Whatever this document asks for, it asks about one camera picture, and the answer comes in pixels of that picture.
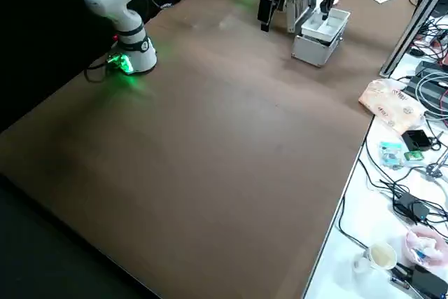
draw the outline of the black curtain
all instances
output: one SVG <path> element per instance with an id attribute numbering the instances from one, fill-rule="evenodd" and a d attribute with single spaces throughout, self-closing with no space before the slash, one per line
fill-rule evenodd
<path id="1" fill-rule="evenodd" d="M 5 0 L 3 6 L 0 132 L 107 52 L 114 35 L 111 23 L 83 0 Z M 146 13 L 145 0 L 129 7 Z M 152 18 L 158 9 L 150 4 L 149 13 Z"/>

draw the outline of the white plastic box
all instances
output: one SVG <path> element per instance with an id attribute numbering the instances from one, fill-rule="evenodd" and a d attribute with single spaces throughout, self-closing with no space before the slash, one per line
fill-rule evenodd
<path id="1" fill-rule="evenodd" d="M 350 12 L 332 8 L 328 19 L 322 21 L 322 13 L 313 13 L 302 25 L 302 35 L 331 42 L 337 33 L 347 24 Z"/>

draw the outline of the power adapter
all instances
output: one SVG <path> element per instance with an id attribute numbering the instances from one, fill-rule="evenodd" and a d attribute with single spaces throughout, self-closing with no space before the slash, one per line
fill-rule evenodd
<path id="1" fill-rule="evenodd" d="M 425 221 L 429 208 L 409 193 L 403 193 L 396 201 L 395 207 L 414 222 Z"/>

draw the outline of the white paper cup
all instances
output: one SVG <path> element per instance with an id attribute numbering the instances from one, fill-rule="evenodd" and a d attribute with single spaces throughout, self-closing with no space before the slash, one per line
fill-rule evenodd
<path id="1" fill-rule="evenodd" d="M 387 243 L 376 243 L 357 256 L 353 262 L 353 270 L 357 273 L 371 269 L 391 270 L 397 265 L 397 253 Z"/>

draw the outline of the white cable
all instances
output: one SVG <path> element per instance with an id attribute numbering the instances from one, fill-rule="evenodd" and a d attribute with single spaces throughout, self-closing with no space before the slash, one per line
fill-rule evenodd
<path id="1" fill-rule="evenodd" d="M 438 75 L 441 74 L 441 76 L 436 76 L 436 77 L 432 77 L 430 78 L 432 75 Z M 441 113 L 437 113 L 437 112 L 433 112 L 433 111 L 429 111 L 429 113 L 432 113 L 433 115 L 436 116 L 441 116 L 441 118 L 427 118 L 428 120 L 448 120 L 448 110 L 444 110 L 441 109 L 439 106 L 435 106 L 433 105 L 431 102 L 429 102 L 424 96 L 423 96 L 423 92 L 421 91 L 421 87 L 423 86 L 424 83 L 427 83 L 429 81 L 434 81 L 437 79 L 446 79 L 448 78 L 447 74 L 441 71 L 434 71 L 433 73 L 430 73 L 426 76 L 424 76 L 416 85 L 415 87 L 415 97 L 417 99 L 417 101 L 419 101 L 422 104 L 422 101 L 424 101 L 427 105 L 431 106 L 432 108 L 434 108 L 436 111 L 440 111 Z"/>
<path id="2" fill-rule="evenodd" d="M 444 78 L 447 78 L 447 79 L 448 79 L 448 76 L 432 77 L 432 78 L 429 78 L 429 79 L 427 79 L 427 80 L 422 81 L 422 82 L 421 82 L 421 85 L 419 86 L 419 94 L 420 94 L 420 98 L 421 98 L 422 100 L 424 100 L 425 103 L 427 103 L 427 105 L 433 107 L 434 109 L 437 109 L 438 111 L 445 112 L 445 113 L 443 113 L 443 114 L 441 114 L 441 113 L 439 114 L 439 113 L 434 113 L 434 112 L 433 112 L 433 114 L 436 114 L 436 115 L 439 115 L 439 116 L 446 117 L 446 116 L 447 116 L 446 113 L 448 113 L 448 110 L 446 110 L 446 109 L 441 109 L 440 106 L 433 105 L 433 103 L 431 103 L 430 101 L 428 101 L 427 98 L 424 97 L 424 95 L 423 95 L 423 91 L 421 90 L 421 88 L 423 87 L 423 85 L 424 85 L 425 83 L 430 82 L 430 81 L 434 81 L 434 80 L 444 79 Z"/>

